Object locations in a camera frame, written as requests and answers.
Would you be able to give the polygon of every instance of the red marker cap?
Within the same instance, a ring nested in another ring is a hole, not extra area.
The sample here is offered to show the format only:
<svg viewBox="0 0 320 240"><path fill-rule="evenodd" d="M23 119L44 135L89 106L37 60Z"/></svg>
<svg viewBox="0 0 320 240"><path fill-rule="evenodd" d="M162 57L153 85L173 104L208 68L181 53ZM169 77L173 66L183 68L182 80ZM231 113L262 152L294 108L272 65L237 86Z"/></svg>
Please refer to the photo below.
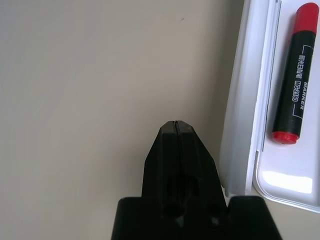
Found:
<svg viewBox="0 0 320 240"><path fill-rule="evenodd" d="M279 144L295 144L299 139L298 135L285 131L274 131L272 138Z"/></svg>
<svg viewBox="0 0 320 240"><path fill-rule="evenodd" d="M317 34L319 7L313 2L303 4L295 14L293 33L311 31Z"/></svg>

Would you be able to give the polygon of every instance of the marker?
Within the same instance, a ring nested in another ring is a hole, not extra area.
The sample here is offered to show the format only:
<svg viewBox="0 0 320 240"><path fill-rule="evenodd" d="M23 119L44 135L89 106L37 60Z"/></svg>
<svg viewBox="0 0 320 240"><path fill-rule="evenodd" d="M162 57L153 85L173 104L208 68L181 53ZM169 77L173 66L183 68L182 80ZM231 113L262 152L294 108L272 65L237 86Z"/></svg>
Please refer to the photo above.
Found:
<svg viewBox="0 0 320 240"><path fill-rule="evenodd" d="M296 11L272 129L273 140L280 144L295 144L300 137L318 15L319 7L312 2Z"/></svg>

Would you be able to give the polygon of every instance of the black object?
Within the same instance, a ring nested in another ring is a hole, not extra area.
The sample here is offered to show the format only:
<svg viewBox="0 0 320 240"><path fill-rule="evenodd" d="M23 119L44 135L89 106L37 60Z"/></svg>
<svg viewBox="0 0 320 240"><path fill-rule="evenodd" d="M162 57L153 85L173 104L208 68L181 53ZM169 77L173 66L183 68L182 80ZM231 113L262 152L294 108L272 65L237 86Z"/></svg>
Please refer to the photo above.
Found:
<svg viewBox="0 0 320 240"><path fill-rule="evenodd" d="M192 126L169 121L145 160L141 197L119 201L112 240L281 239L265 201L226 206L214 160Z"/></svg>

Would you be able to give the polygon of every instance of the red cap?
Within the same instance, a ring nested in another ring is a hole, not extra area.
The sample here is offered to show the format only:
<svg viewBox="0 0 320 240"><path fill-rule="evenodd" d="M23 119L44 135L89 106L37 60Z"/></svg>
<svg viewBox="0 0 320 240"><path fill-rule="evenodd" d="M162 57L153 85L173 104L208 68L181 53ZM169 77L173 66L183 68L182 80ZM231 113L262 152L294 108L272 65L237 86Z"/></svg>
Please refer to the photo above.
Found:
<svg viewBox="0 0 320 240"><path fill-rule="evenodd" d="M319 7L313 2L303 4L295 14L293 33L311 31L317 34Z"/></svg>
<svg viewBox="0 0 320 240"><path fill-rule="evenodd" d="M298 135L285 131L274 131L272 138L279 144L295 144L299 139Z"/></svg>

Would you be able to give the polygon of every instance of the white tray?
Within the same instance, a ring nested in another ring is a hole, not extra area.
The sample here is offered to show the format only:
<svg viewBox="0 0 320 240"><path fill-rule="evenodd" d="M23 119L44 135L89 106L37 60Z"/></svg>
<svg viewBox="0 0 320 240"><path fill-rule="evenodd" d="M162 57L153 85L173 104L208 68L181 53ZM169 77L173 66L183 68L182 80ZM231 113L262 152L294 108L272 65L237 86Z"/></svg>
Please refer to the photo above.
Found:
<svg viewBox="0 0 320 240"><path fill-rule="evenodd" d="M227 196L250 194L320 213L320 37L316 37L300 139L270 138L297 9L307 0L246 0L220 151ZM314 0L320 6L320 0Z"/></svg>

